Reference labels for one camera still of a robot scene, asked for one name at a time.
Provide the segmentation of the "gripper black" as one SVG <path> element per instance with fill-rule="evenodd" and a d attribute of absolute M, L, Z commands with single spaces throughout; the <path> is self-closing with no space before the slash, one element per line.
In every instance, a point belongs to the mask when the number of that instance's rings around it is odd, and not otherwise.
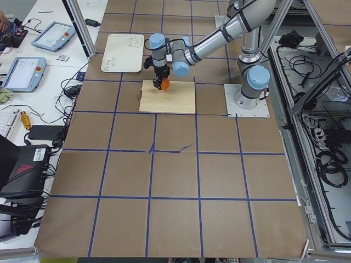
<path fill-rule="evenodd" d="M 153 85 L 158 90 L 161 90 L 162 89 L 162 87 L 161 87 L 162 80 L 164 78 L 168 78 L 168 76 L 170 74 L 169 66 L 167 66 L 167 65 L 164 65 L 162 67 L 154 66 L 154 71 L 155 71 L 156 77 L 152 80 Z"/>

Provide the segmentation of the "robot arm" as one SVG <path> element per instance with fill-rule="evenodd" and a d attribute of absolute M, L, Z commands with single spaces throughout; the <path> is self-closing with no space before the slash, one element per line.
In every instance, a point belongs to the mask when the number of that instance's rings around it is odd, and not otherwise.
<path fill-rule="evenodd" d="M 231 42 L 243 32 L 259 28 L 275 7 L 276 1 L 230 1 L 227 19 L 211 34 Z"/>
<path fill-rule="evenodd" d="M 259 36 L 261 24 L 272 13 L 275 4 L 275 1 L 230 1 L 224 22 L 196 44 L 188 43 L 184 37 L 167 39 L 161 33 L 152 34 L 148 40 L 151 55 L 145 59 L 143 66 L 145 69 L 153 67 L 154 87 L 159 90 L 167 88 L 171 72 L 187 76 L 191 66 L 242 36 L 237 65 L 243 84 L 235 93 L 234 101 L 240 108 L 254 109 L 270 80 L 269 71 L 259 63 Z"/>

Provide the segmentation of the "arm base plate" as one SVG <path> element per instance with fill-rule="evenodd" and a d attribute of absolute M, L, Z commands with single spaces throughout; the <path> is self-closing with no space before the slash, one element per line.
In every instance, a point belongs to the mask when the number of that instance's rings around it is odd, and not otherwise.
<path fill-rule="evenodd" d="M 224 95 L 229 117 L 269 118 L 265 93 L 256 99 L 248 99 L 241 93 L 241 84 L 224 84 Z"/>

